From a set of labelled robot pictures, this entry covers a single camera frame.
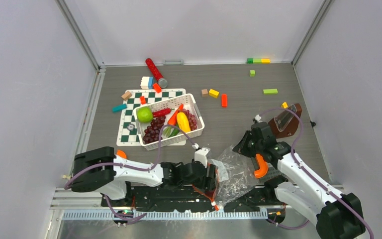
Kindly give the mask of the clear zip top bag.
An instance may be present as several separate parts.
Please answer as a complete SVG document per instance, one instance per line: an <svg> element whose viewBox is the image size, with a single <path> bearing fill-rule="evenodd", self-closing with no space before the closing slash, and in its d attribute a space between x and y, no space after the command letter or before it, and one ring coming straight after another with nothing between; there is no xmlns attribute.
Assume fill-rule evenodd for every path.
<svg viewBox="0 0 382 239"><path fill-rule="evenodd" d="M203 193L210 199L216 211L235 199L245 195L256 187L259 180L255 178L251 159L233 151L233 146L226 148L217 158L211 157L211 151L202 147L195 152L195 161L206 168L215 166L215 189Z"/></svg>

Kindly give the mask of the green fake chili pepper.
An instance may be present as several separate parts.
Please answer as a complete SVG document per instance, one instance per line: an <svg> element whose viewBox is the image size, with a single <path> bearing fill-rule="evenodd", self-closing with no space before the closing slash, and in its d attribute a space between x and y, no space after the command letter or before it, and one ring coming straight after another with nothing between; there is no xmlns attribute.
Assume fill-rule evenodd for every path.
<svg viewBox="0 0 382 239"><path fill-rule="evenodd" d="M180 132L180 131L179 131L178 128L175 128L175 127L167 127L167 129L165 129L165 130L163 131L163 135L164 135L166 138L170 138L170 137L176 136L179 132Z"/></svg>

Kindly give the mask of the yellow fake banana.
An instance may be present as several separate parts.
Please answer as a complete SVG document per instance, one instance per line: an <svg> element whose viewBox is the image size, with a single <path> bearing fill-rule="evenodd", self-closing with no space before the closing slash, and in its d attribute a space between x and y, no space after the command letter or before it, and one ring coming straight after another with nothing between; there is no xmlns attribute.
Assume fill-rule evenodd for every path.
<svg viewBox="0 0 382 239"><path fill-rule="evenodd" d="M185 113L180 112L177 114L177 124L183 132L187 133L191 131L190 123L188 117Z"/></svg>

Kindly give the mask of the pink fake grapes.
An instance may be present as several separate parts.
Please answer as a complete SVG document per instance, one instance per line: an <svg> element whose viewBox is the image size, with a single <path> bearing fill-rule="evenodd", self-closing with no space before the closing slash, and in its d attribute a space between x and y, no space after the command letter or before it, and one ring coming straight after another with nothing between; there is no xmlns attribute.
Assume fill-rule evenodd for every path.
<svg viewBox="0 0 382 239"><path fill-rule="evenodd" d="M193 115L189 110L183 110L183 113L187 116L190 130L196 130L198 128L197 117Z"/></svg>

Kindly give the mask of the orange fake carrot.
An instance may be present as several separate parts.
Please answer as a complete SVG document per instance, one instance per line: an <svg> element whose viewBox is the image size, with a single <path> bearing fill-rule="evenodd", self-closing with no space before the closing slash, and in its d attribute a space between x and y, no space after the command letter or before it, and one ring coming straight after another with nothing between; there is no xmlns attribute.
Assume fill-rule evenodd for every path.
<svg viewBox="0 0 382 239"><path fill-rule="evenodd" d="M173 115L168 120L167 124L169 125L176 125L177 124L177 114L180 113L184 108L183 104L180 104L179 107L175 110Z"/></svg>

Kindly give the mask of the white plastic basket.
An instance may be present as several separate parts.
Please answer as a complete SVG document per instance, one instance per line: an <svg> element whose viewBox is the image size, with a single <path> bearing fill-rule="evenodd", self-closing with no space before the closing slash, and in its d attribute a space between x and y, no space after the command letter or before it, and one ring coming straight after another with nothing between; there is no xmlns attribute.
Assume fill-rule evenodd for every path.
<svg viewBox="0 0 382 239"><path fill-rule="evenodd" d="M133 110L138 139L146 150L200 136L205 127L192 94L137 107Z"/></svg>

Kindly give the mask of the purple fake grapes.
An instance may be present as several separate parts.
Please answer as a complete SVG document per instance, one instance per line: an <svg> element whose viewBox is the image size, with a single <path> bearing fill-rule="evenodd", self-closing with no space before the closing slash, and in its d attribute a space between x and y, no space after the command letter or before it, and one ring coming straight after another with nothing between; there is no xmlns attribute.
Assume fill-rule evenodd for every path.
<svg viewBox="0 0 382 239"><path fill-rule="evenodd" d="M156 142L159 138L159 133L161 127L164 125L166 120L165 116L154 118L150 125L144 130L143 142L145 144Z"/></svg>

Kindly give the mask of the red fake chili pepper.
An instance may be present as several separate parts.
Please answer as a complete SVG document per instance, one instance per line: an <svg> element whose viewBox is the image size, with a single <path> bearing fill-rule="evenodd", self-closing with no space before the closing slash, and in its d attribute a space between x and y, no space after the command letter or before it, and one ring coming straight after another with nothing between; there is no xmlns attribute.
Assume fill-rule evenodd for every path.
<svg viewBox="0 0 382 239"><path fill-rule="evenodd" d="M162 116L170 114L171 111L172 111L171 108L166 108L166 109L163 109L163 110L152 112L152 114L153 114L154 118L158 118L158 117L162 117Z"/></svg>

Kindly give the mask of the green fake apple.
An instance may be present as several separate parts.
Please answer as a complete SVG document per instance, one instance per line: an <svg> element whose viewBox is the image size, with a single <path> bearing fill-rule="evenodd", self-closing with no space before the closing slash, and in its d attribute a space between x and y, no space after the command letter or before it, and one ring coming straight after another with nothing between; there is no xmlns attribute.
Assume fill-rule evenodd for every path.
<svg viewBox="0 0 382 239"><path fill-rule="evenodd" d="M153 120L153 112L150 107L141 107L136 111L137 119L141 123L149 123Z"/></svg>

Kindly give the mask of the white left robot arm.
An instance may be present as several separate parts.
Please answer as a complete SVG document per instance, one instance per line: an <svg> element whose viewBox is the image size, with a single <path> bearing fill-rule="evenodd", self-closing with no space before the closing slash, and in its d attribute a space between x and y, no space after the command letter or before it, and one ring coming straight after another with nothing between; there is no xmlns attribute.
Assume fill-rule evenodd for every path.
<svg viewBox="0 0 382 239"><path fill-rule="evenodd" d="M209 149L198 148L192 162L145 164L116 155L105 146L74 158L73 176L65 188L73 192L99 192L121 206L132 202L128 183L148 187L179 188L192 185L203 193L217 187L217 168L208 162Z"/></svg>

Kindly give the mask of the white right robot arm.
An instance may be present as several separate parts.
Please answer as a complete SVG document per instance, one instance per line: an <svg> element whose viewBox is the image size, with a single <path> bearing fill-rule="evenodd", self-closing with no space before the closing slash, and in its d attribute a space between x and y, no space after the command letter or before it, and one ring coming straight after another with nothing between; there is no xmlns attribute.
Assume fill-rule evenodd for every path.
<svg viewBox="0 0 382 239"><path fill-rule="evenodd" d="M342 193L318 176L288 143L277 141L266 122L253 124L233 152L255 160L257 178L266 175L269 164L280 171L264 183L265 200L297 210L316 227L320 238L354 239L365 233L359 198Z"/></svg>

